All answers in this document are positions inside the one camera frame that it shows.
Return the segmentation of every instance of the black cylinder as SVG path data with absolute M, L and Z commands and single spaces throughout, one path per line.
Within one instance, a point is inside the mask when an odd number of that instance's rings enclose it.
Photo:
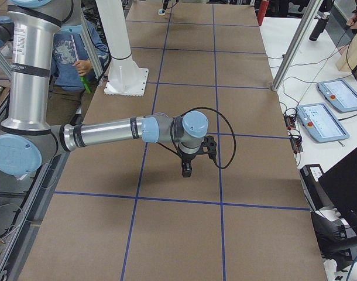
M 317 24 L 315 25 L 313 32 L 311 32 L 311 35 L 309 37 L 311 41 L 316 41 L 318 39 L 320 33 L 322 33 L 323 30 L 325 29 L 328 20 L 329 20 L 329 13 L 328 12 L 323 13 L 321 18 L 318 20 Z

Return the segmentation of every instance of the white metal pole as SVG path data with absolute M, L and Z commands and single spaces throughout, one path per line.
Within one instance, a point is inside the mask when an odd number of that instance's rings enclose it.
M 112 56 L 104 92 L 142 96 L 149 70 L 133 61 L 121 0 L 97 0 L 97 6 Z
M 286 51 L 286 55 L 279 67 L 279 70 L 276 73 L 276 76 L 273 80 L 273 84 L 271 86 L 272 91 L 277 92 L 279 87 L 281 86 L 286 73 L 290 67 L 291 62 L 294 59 L 294 56 L 298 52 L 298 49 L 302 43 L 302 40 L 307 33 L 308 28 L 311 25 L 311 22 L 314 19 L 315 14 L 318 12 L 319 7 L 321 5 L 321 0 L 311 0 L 308 4 L 307 10 L 303 15 L 300 24 L 297 27 L 296 33 L 293 36 L 293 39 L 290 42 L 289 48 Z

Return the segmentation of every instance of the blue hoodie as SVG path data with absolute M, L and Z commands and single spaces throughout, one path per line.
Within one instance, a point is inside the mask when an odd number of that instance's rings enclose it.
M 108 49 L 99 38 L 99 35 L 93 25 L 86 21 L 90 36 L 95 45 L 98 57 L 104 67 L 108 58 Z M 78 59 L 87 60 L 84 43 L 78 34 L 72 34 L 77 49 Z M 61 86 L 64 91 L 83 90 L 84 86 L 78 76 L 77 70 L 73 66 L 76 61 L 75 52 L 71 40 L 71 34 L 58 33 L 54 35 L 53 54 L 51 61 L 51 75 L 56 76 L 55 85 Z M 86 78 L 88 81 L 95 77 L 94 71 L 90 71 Z

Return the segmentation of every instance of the white label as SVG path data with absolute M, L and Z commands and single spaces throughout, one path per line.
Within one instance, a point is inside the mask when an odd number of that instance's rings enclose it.
M 313 176 L 314 176 L 314 180 L 319 181 L 318 179 L 323 175 L 321 173 L 320 168 L 319 167 L 310 167 L 310 170 L 311 170 L 311 174 L 313 174 Z
M 13 53 L 24 56 L 26 50 L 26 28 L 15 28 Z

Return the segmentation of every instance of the red cylinder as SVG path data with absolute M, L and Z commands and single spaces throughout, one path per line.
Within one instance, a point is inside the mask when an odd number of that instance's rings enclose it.
M 262 2 L 260 2 L 259 12 L 258 12 L 258 25 L 259 26 L 262 25 L 262 22 L 263 22 L 263 19 L 265 18 L 269 3 L 270 3 L 269 0 L 263 0 Z

